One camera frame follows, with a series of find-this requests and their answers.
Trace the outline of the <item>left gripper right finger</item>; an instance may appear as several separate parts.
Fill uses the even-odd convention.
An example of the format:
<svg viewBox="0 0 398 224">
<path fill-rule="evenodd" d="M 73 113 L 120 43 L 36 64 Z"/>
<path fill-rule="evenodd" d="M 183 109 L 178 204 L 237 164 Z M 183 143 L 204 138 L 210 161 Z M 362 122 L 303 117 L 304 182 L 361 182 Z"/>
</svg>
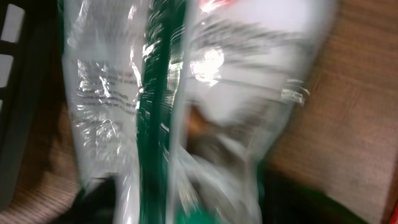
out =
<svg viewBox="0 0 398 224">
<path fill-rule="evenodd" d="M 279 172 L 264 173 L 262 222 L 266 224 L 366 224 L 323 192 Z"/>
</svg>

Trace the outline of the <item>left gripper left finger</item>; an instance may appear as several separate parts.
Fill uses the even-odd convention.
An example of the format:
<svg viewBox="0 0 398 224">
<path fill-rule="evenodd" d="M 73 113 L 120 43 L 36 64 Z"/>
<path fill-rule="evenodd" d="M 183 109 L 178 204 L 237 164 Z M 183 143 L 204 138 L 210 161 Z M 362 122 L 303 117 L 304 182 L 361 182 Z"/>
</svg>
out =
<svg viewBox="0 0 398 224">
<path fill-rule="evenodd" d="M 116 180 L 101 179 L 91 191 L 81 189 L 71 207 L 50 224 L 113 224 L 116 207 Z"/>
</svg>

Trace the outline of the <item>red juice carton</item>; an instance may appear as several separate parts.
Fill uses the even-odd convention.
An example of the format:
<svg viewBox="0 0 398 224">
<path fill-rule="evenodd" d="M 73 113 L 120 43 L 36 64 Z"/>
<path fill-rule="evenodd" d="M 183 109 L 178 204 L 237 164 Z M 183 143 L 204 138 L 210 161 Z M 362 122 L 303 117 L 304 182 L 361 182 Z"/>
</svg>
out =
<svg viewBox="0 0 398 224">
<path fill-rule="evenodd" d="M 398 200 L 394 204 L 394 208 L 392 209 L 387 224 L 398 224 Z"/>
</svg>

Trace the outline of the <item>grey plastic mesh basket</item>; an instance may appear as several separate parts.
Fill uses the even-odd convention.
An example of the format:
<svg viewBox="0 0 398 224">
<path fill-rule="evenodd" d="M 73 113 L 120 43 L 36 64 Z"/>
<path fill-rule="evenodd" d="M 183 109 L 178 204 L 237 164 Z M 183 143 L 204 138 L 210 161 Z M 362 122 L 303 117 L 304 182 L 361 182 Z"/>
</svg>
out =
<svg viewBox="0 0 398 224">
<path fill-rule="evenodd" d="M 16 191 L 58 33 L 58 2 L 1 0 L 1 209 Z"/>
</svg>

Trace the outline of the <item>dark green box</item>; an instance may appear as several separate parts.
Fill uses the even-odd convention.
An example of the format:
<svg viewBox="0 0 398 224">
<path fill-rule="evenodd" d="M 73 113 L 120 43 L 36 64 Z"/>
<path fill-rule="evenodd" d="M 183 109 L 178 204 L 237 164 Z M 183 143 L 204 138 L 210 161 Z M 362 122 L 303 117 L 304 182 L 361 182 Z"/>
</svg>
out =
<svg viewBox="0 0 398 224">
<path fill-rule="evenodd" d="M 113 223 L 261 223 L 261 168 L 333 22 L 332 0 L 58 2 L 83 189 Z"/>
</svg>

